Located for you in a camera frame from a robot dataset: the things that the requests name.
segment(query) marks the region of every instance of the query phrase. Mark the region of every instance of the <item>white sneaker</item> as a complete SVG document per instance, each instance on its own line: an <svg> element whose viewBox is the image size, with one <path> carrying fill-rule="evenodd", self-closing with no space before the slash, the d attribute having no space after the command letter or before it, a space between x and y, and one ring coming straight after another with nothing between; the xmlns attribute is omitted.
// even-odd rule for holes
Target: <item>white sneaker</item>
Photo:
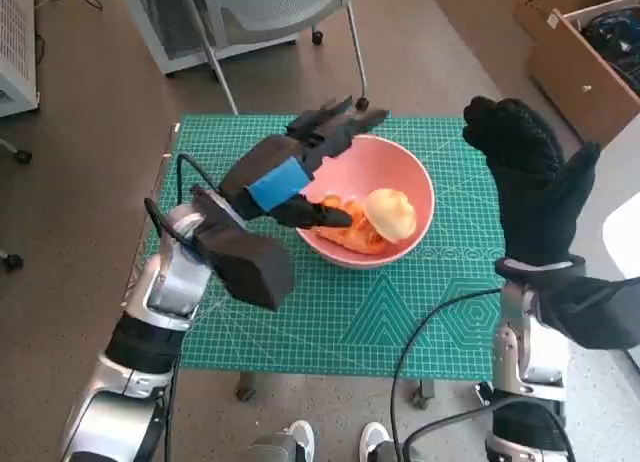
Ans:
<svg viewBox="0 0 640 462"><path fill-rule="evenodd" d="M306 420L296 420L284 431L287 434L291 434L296 439L296 442L302 446L306 462L313 462L313 456L316 452L316 439L313 435L311 424Z"/></svg>
<svg viewBox="0 0 640 462"><path fill-rule="evenodd" d="M389 436L387 429L384 428L384 425L379 422L368 423L360 437L360 462L367 462L367 458L373 449L382 442L390 440L391 437Z"/></svg>

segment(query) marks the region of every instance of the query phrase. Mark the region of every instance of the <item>green cutting mat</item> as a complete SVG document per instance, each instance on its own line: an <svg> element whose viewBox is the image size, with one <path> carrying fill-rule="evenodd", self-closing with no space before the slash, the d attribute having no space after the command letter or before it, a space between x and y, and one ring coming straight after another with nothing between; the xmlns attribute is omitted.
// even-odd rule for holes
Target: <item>green cutting mat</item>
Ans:
<svg viewBox="0 0 640 462"><path fill-rule="evenodd" d="M282 133L288 116L188 116L174 153L194 156L220 180L252 145ZM451 297L501 285L493 262L503 253L497 195L483 157L461 138L458 118L393 118L375 132L413 152L436 193L423 242L402 260L372 271L330 265L294 230L270 221L252 230L280 238L291 252L296 289L268 312L230 299L212 281L186 339L186 367L304 374L391 376L400 351L429 309ZM175 203L175 160L160 197ZM199 182L191 171L185 187ZM149 252L157 241L152 234ZM430 324L405 375L487 379L496 297L463 302Z"/></svg>

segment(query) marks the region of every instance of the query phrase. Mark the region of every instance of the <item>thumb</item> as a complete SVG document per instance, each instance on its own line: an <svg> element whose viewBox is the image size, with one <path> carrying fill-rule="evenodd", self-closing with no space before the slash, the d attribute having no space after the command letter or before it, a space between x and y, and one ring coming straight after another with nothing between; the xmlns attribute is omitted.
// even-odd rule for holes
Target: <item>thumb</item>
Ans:
<svg viewBox="0 0 640 462"><path fill-rule="evenodd" d="M555 180L547 188L549 207L568 209L567 204L582 210L595 181L595 166L600 158L600 146L595 142L585 144L566 163Z"/></svg>

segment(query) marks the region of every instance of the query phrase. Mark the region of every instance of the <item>floor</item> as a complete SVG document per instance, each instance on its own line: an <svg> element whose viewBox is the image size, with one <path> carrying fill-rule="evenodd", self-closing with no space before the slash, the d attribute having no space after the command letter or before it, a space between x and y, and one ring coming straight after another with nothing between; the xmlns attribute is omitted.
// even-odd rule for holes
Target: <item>floor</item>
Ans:
<svg viewBox="0 0 640 462"><path fill-rule="evenodd" d="M120 311L141 201L169 125L184 113L228 111L207 70L166 79L122 0L102 2L102 14L79 0L38 9L47 43L38 74L42 110L0 120L3 137L35 154L28 169L0 160L0 247L27 260L22 272L0 276L0 459L7 462L55 458L71 401ZM373 103L400 115L459 115L476 94L519 96L549 117L567 152L575 149L575 137L523 72L530 41L510 19L511 0L354 5ZM322 48L305 36L295 47L223 63L242 112L293 113L357 92L345 16L322 28ZM257 435L299 417L318 433L317 460L355 460L364 424L388 423L387 380L273 376L247 405L232 398L234 383L233 374L182 373L176 460L233 460ZM569 383L578 459L637 460L640 384L627 361L576 350ZM426 413L400 403L405 435L476 405L469 383L441 382L437 390ZM425 460L484 460L487 422L423 440Z"/></svg>

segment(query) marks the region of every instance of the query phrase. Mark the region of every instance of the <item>white chair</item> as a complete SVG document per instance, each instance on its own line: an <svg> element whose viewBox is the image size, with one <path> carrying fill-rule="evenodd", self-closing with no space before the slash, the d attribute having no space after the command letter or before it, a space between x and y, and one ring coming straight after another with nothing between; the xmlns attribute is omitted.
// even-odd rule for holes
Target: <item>white chair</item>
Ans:
<svg viewBox="0 0 640 462"><path fill-rule="evenodd" d="M320 45L323 34L316 25L345 8L362 85L356 108L367 109L367 79L351 0L204 0L204 16L195 0L184 0L184 3L198 31L209 65L215 71L234 114L238 114L238 109L216 58L216 50L232 44L279 39L307 28L311 28L313 43Z"/></svg>

